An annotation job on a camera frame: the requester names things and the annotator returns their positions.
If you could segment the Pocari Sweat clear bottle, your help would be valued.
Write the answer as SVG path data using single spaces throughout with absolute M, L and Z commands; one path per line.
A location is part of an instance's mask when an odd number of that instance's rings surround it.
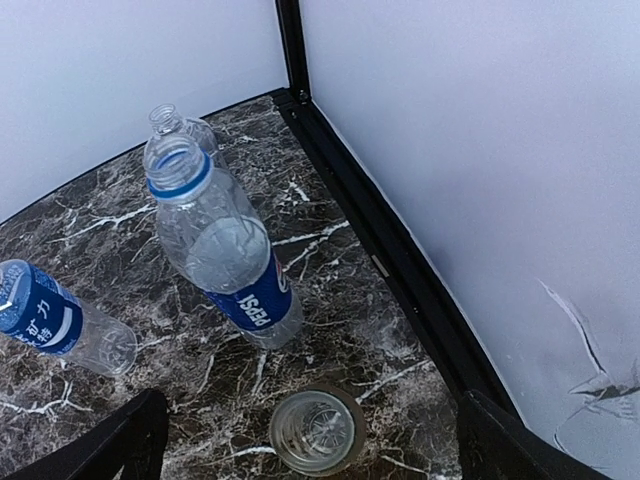
M 1 333 L 107 377 L 129 371 L 138 350 L 129 326 L 20 259 L 1 263 Z

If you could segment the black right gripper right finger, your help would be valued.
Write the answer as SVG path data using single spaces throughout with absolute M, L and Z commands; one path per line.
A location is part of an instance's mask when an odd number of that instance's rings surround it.
M 476 390 L 458 403 L 457 438 L 464 479 L 603 479 L 550 446 Z

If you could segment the clear unlabelled bottle white cap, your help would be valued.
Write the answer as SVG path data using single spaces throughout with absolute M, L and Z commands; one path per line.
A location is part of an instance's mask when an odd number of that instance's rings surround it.
M 155 107 L 148 116 L 153 134 L 144 147 L 144 154 L 170 134 L 185 134 L 192 137 L 201 149 L 211 158 L 216 168 L 228 170 L 228 165 L 219 149 L 218 141 L 212 127 L 204 120 L 183 117 L 177 108 L 170 103 Z

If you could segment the blue cap blue label bottle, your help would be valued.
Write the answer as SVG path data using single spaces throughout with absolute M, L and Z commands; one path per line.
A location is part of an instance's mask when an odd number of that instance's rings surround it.
M 186 134 L 149 140 L 143 166 L 170 263 L 250 343 L 275 350 L 293 339 L 301 302 L 237 179 Z

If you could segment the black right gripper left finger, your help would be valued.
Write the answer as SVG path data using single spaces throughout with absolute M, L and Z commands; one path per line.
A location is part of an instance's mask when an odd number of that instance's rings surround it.
M 10 479 L 158 479 L 168 441 L 165 395 L 146 389 L 92 430 Z

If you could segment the brown drink bottle white label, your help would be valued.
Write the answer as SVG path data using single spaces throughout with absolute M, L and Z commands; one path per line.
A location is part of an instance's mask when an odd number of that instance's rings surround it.
M 276 455 L 310 477 L 334 475 L 352 464 L 366 440 L 366 421 L 357 401 L 327 384 L 311 384 L 282 400 L 269 425 Z

